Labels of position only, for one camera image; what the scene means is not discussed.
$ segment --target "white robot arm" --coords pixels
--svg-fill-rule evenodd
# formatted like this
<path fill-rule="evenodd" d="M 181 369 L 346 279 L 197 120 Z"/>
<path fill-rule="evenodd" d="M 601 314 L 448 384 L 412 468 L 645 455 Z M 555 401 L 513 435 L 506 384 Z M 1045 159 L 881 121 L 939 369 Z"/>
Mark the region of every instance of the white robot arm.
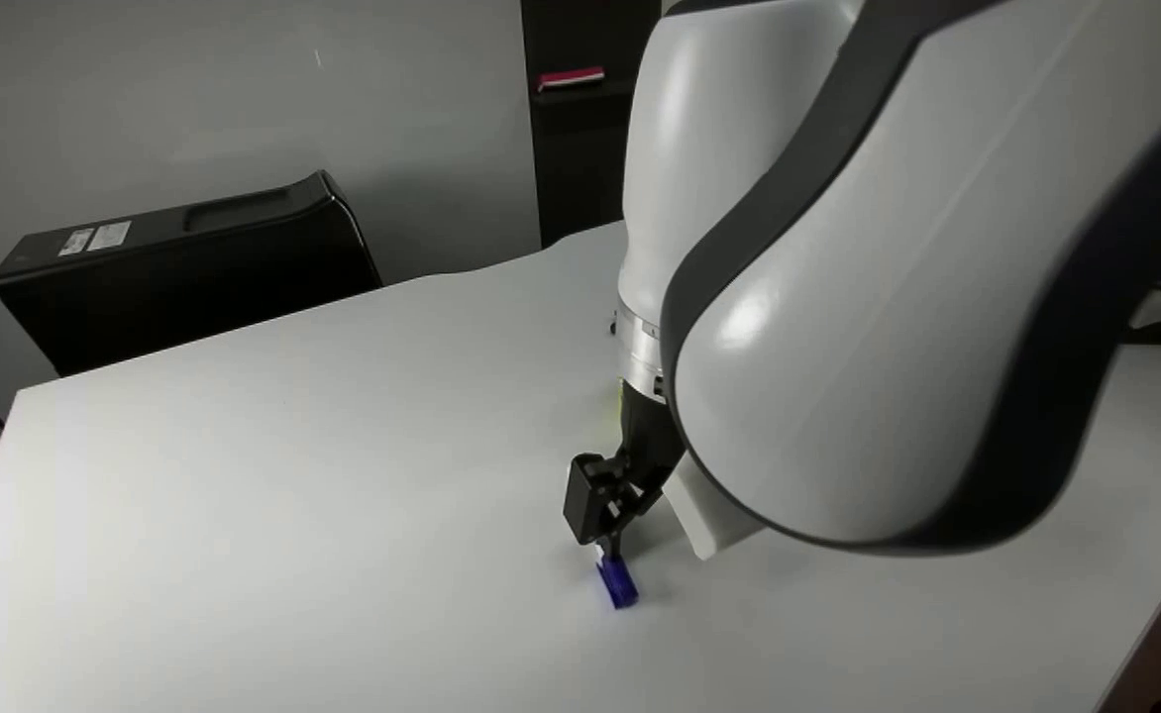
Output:
<path fill-rule="evenodd" d="M 625 229 L 625 444 L 576 459 L 580 541 L 680 455 L 814 541 L 1004 541 L 1161 279 L 1161 0 L 684 0 Z"/>

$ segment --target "black device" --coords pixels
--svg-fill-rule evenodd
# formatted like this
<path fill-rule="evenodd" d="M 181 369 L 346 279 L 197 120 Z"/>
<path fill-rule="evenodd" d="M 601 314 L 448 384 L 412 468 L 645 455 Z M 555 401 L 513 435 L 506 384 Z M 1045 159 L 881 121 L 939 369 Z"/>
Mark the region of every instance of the black device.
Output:
<path fill-rule="evenodd" d="M 375 262 L 330 172 L 29 232 L 0 262 L 0 302 L 61 374 L 375 286 Z"/>

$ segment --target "table surface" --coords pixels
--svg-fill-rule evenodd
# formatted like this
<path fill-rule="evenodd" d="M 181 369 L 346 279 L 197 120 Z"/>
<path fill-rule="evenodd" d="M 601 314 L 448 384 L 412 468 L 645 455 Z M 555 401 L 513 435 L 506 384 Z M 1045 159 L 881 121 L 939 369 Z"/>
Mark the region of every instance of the table surface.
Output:
<path fill-rule="evenodd" d="M 616 444 L 624 229 L 29 386 L 0 713 L 1095 708 L 1161 608 L 1161 349 L 1022 539 L 868 557 L 665 505 L 616 613 L 560 517 Z"/>

